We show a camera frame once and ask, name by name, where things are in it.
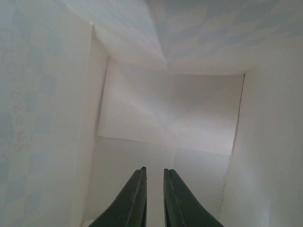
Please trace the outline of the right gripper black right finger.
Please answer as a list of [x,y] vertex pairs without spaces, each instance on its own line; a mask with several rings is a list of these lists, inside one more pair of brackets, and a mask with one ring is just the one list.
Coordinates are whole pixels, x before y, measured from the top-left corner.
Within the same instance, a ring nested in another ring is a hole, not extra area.
[[164,215],[167,227],[223,227],[195,198],[174,169],[164,170]]

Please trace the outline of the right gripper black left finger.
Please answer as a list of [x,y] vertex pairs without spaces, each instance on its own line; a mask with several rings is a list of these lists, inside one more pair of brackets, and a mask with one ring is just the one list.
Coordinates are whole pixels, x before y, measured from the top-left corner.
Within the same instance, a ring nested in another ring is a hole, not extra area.
[[135,170],[111,205],[91,227],[145,227],[147,219],[146,167]]

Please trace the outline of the blue checkered paper bag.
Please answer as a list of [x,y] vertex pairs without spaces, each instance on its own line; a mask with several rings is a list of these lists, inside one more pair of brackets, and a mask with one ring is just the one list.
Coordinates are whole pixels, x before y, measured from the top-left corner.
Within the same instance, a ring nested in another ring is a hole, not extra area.
[[135,169],[225,227],[303,224],[300,0],[3,0],[0,224],[81,227]]

